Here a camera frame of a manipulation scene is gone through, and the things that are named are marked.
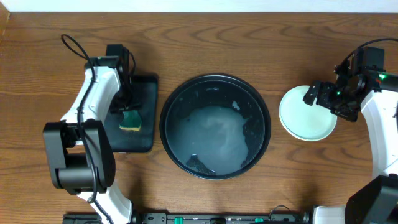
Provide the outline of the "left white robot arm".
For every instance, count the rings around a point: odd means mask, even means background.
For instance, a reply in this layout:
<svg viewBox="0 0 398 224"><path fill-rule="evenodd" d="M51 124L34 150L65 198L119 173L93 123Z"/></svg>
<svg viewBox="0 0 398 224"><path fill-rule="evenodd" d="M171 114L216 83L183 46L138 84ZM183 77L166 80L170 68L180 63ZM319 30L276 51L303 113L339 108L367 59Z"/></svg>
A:
<svg viewBox="0 0 398 224"><path fill-rule="evenodd" d="M80 92L43 136L50 178L58 189L86 200L101 223L131 223L133 204L115 183L116 161L104 128L117 97L129 101L130 53L90 58Z"/></svg>

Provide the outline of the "light green front plate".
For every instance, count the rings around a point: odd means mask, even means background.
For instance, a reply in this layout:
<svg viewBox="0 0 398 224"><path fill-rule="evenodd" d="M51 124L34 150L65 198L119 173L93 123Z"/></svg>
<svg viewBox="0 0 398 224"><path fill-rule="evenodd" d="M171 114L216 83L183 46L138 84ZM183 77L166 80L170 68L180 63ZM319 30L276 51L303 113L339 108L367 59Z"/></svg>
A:
<svg viewBox="0 0 398 224"><path fill-rule="evenodd" d="M280 123L281 123L281 125L283 126L283 128L284 128L291 136L293 136L293 137L295 137L295 138L297 138L297 139L299 139L299 140L302 140L302 141L310 141L309 139L303 138L303 137L301 137L301 136L296 135L295 133L293 133L293 132L285 125L285 123L283 122L283 119L282 119L281 116L279 116L279 119L280 119Z"/></svg>

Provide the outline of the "green yellow sponge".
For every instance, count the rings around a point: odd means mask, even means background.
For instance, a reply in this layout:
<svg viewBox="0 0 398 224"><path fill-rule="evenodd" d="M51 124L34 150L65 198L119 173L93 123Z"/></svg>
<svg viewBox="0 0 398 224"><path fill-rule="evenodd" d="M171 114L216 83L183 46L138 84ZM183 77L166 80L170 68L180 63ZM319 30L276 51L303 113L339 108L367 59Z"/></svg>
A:
<svg viewBox="0 0 398 224"><path fill-rule="evenodd" d="M142 126L141 116L138 110L123 111L123 120L119 128L125 131L140 131Z"/></svg>

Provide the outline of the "light green plate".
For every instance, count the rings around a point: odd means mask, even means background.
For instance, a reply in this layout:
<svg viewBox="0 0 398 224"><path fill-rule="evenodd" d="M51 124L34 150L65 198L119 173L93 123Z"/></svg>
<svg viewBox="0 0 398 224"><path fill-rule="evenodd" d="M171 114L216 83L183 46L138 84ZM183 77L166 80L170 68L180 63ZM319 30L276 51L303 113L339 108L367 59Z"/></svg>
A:
<svg viewBox="0 0 398 224"><path fill-rule="evenodd" d="M308 89L308 85L302 85L289 90L280 102L279 116L296 135L310 141L319 141L333 132L337 116L315 103L312 106L306 105L303 97Z"/></svg>
<svg viewBox="0 0 398 224"><path fill-rule="evenodd" d="M293 132L285 125L285 123L283 122L283 119L282 119L281 116L279 116L279 119L280 119L280 123L281 123L281 125L283 126L283 128L284 128L291 136L293 136L293 137L295 137L295 138L297 138L297 139L299 139L299 140L302 140L302 141L310 141L309 139L303 138L303 137L301 137L301 136L296 135L295 133L293 133Z"/></svg>

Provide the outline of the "light green back plate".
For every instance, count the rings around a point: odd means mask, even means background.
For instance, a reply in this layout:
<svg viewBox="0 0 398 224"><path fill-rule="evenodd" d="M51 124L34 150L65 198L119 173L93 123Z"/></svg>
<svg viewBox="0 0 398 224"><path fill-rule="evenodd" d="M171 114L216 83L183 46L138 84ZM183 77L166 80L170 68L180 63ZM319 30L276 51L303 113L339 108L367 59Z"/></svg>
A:
<svg viewBox="0 0 398 224"><path fill-rule="evenodd" d="M296 135L310 141L319 141L333 132L337 116L315 103L312 106L306 105L303 97L308 89L308 85L302 85L289 90L280 102L279 116Z"/></svg>

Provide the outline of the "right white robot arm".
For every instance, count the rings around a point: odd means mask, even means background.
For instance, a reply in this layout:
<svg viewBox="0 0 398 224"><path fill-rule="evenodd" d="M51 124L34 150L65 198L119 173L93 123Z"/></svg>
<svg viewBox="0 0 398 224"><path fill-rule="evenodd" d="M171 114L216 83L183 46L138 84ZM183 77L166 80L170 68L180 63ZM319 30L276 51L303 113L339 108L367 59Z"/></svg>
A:
<svg viewBox="0 0 398 224"><path fill-rule="evenodd" d="M341 207L315 207L314 224L397 223L397 76L370 73L338 77L336 83L316 81L304 102L356 121L361 113L368 127L373 179Z"/></svg>

